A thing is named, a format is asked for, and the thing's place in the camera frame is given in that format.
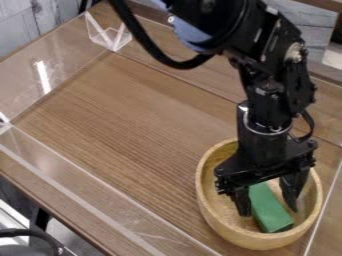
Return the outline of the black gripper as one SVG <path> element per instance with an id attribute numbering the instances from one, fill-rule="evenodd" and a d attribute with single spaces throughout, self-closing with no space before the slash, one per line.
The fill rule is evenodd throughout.
<path id="1" fill-rule="evenodd" d="M 217 191 L 233 195 L 239 215 L 250 217 L 249 188 L 278 178 L 285 202 L 297 212 L 297 199 L 307 182 L 310 168 L 315 165 L 318 143 L 311 139 L 311 134 L 303 137 L 290 135 L 291 121 L 278 131 L 253 122 L 247 102 L 237 106 L 237 121 L 238 148 L 214 169 Z"/>

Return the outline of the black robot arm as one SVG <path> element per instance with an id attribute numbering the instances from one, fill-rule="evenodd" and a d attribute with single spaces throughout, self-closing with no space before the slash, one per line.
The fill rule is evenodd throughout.
<path id="1" fill-rule="evenodd" d="M 315 165 L 318 143 L 291 134 L 294 119 L 314 120 L 315 85 L 301 30 L 263 0 L 162 0 L 183 43 L 223 54 L 238 70 L 246 99 L 237 105 L 238 148 L 214 169 L 217 192 L 251 215 L 250 188 L 277 178 L 291 210 Z"/>

